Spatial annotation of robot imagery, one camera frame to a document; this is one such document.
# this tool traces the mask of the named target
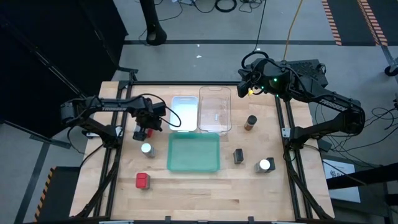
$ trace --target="wooden tabletop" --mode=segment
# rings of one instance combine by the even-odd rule
[[[115,98],[117,82],[103,82],[100,97]],[[163,132],[155,132],[146,139],[156,149],[156,157],[146,158],[141,152],[142,142],[132,139],[135,118],[128,116],[118,181],[114,195],[112,219],[164,220],[224,220],[243,221],[254,216],[256,221],[294,220],[283,147],[275,108],[274,96],[259,95],[239,98],[235,86],[231,89],[232,129],[220,138],[221,169],[215,173],[178,173],[167,170],[168,137],[172,132],[163,123]],[[132,96],[152,93],[160,96],[170,106],[173,96],[197,96],[200,86],[133,86]],[[296,126],[312,125],[308,105],[291,101]],[[249,115],[257,116],[251,131],[243,128]],[[94,119],[110,124],[112,113],[96,113]],[[170,118],[167,112],[165,119]],[[86,154],[101,144],[100,139],[88,140]],[[316,141],[307,144],[317,146]],[[243,149],[244,161],[235,165],[233,152]],[[97,152],[83,166],[78,179],[70,215],[82,210],[98,188],[105,150]],[[326,185],[323,166],[318,151],[301,150],[303,167],[309,191],[327,214],[334,217]],[[273,157],[276,170],[257,174],[254,165],[261,159]],[[150,189],[135,186],[136,174],[150,175]],[[302,195],[297,188],[300,213],[305,217]],[[105,192],[101,214],[104,214],[108,192]]]

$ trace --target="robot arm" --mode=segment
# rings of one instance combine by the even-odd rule
[[[266,57],[258,58],[245,66],[244,60],[247,57],[242,61],[243,68],[238,70],[242,77],[238,85],[239,97],[245,97],[249,89],[254,88],[259,90],[255,95],[271,93],[284,101],[295,99],[305,103],[315,102],[340,112],[331,121],[307,128],[284,129],[284,137],[289,139],[290,146],[300,149],[309,138],[320,139],[338,131],[358,135],[362,131],[365,113],[361,103],[325,89],[327,82],[319,82],[325,80],[322,64],[317,67],[316,74],[302,75],[293,70],[286,61],[275,62],[267,58],[264,52],[260,54]]]
[[[99,99],[92,96],[85,99],[73,99],[61,105],[61,119],[66,126],[81,126],[83,129],[98,134],[103,140],[104,147],[117,147],[120,140],[115,127],[103,125],[90,115],[99,111],[127,111],[136,118],[139,130],[134,132],[133,139],[143,141],[146,129],[162,131],[160,117],[166,115],[166,104],[163,102],[152,104],[150,98],[142,95],[128,99]]]

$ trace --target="green plastic tray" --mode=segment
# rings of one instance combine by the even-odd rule
[[[220,137],[218,134],[170,134],[167,168],[171,171],[218,171]]]

